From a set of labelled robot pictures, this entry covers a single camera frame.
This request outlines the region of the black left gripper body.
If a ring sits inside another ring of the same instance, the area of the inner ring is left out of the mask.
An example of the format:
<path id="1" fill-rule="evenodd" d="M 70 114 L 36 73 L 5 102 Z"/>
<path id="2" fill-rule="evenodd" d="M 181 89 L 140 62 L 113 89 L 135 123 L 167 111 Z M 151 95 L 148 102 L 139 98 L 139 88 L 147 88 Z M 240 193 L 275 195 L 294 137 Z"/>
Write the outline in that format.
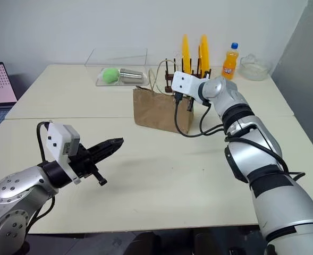
<path id="1" fill-rule="evenodd" d="M 107 183 L 107 180 L 99 173 L 96 166 L 101 161 L 103 149 L 103 144 L 96 144 L 88 149 L 79 144 L 77 154 L 69 157 L 69 165 L 79 178 L 87 178 L 93 175 L 101 186 Z"/>

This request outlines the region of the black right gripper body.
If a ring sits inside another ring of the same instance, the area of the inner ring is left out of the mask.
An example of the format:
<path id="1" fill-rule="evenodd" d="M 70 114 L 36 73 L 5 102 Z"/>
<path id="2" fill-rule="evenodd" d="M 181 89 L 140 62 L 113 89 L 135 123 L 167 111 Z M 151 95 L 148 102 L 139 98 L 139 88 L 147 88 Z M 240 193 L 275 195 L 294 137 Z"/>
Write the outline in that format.
<path id="1" fill-rule="evenodd" d="M 189 112 L 193 111 L 193 103 L 194 103 L 194 98 L 184 95 L 183 93 L 180 92 L 175 92 L 174 94 L 174 100 L 175 100 L 175 107 L 178 108 L 180 103 L 182 101 L 185 101 L 186 103 L 186 110 Z"/>

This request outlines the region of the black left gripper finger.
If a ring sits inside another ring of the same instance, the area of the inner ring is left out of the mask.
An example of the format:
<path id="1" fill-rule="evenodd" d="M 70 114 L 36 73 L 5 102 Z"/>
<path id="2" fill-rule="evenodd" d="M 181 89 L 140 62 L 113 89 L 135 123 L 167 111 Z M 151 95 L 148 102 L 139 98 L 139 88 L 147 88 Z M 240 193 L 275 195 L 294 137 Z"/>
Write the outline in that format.
<path id="1" fill-rule="evenodd" d="M 111 156 L 120 149 L 124 141 L 104 141 L 91 147 L 91 157 L 94 164 Z"/>
<path id="2" fill-rule="evenodd" d="M 113 138 L 103 141 L 97 145 L 90 147 L 88 150 L 92 155 L 104 155 L 109 154 L 112 155 L 115 153 L 124 142 L 123 138 Z"/>

